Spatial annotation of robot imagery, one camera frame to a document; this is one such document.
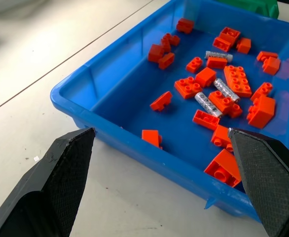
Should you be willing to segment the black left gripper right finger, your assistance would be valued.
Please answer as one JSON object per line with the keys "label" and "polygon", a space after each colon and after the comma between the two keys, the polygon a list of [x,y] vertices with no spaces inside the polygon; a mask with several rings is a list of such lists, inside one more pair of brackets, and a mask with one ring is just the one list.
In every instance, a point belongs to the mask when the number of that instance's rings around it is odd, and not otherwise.
{"label": "black left gripper right finger", "polygon": [[269,237],[289,237],[289,149],[279,140],[229,128],[242,183]]}

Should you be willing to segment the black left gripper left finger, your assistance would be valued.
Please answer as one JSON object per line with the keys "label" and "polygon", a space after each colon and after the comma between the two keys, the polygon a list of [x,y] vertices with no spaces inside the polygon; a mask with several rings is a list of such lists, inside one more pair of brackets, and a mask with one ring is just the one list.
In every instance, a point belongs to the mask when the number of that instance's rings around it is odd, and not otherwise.
{"label": "black left gripper left finger", "polygon": [[69,237],[85,190],[94,128],[57,138],[0,207],[0,237]]}

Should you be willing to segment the green object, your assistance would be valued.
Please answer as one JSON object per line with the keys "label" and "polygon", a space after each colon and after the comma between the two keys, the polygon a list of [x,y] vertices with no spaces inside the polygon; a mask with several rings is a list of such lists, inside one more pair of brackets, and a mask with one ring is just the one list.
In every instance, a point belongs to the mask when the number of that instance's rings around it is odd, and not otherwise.
{"label": "green object", "polygon": [[218,2],[277,19],[279,8],[277,0],[216,0]]}

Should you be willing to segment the silver AA battery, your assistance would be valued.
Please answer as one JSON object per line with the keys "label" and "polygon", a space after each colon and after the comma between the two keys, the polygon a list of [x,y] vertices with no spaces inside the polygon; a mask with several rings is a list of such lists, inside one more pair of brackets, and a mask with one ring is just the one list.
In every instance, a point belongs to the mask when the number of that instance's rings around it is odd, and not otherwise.
{"label": "silver AA battery", "polygon": [[226,83],[223,82],[222,79],[217,78],[213,82],[214,86],[219,90],[225,97],[231,98],[233,102],[238,102],[240,100],[240,97],[234,93]]}
{"label": "silver AA battery", "polygon": [[219,52],[214,52],[214,51],[206,51],[205,52],[205,59],[208,59],[209,57],[224,58],[227,60],[227,62],[232,62],[232,60],[233,60],[232,54],[219,53]]}
{"label": "silver AA battery", "polygon": [[209,98],[203,92],[198,92],[194,98],[208,114],[217,118],[223,116],[223,113],[213,104],[213,102],[209,100]]}

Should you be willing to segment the blue plastic tray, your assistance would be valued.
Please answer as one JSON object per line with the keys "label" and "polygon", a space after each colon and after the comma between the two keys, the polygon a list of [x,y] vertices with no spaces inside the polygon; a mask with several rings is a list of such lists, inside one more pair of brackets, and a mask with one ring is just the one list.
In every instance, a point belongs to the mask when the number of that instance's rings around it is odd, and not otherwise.
{"label": "blue plastic tray", "polygon": [[[176,30],[181,18],[194,22],[190,34]],[[209,129],[192,121],[199,103],[183,99],[174,87],[189,76],[188,62],[212,50],[225,27],[252,41],[248,54],[231,50],[232,64],[244,68],[251,89],[273,85],[276,113],[260,133],[289,149],[289,23],[213,0],[171,0],[58,83],[50,98],[79,128],[94,127],[100,140],[202,197],[207,206],[257,220],[242,186],[229,187],[204,172],[220,148],[211,142]],[[148,53],[166,33],[180,43],[171,46],[174,62],[162,70],[148,61]],[[278,54],[281,64],[274,76],[256,60],[260,51]],[[171,103],[153,111],[150,104],[167,91]],[[142,130],[158,130],[162,149],[143,140]]]}

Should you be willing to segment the red 2x4 building brick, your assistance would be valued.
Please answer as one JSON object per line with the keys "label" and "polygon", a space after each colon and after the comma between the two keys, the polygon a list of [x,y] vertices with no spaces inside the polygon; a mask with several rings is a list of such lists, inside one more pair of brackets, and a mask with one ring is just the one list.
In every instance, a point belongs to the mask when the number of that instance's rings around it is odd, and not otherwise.
{"label": "red 2x4 building brick", "polygon": [[251,97],[252,90],[243,67],[225,66],[224,75],[227,85],[235,94],[239,97]]}

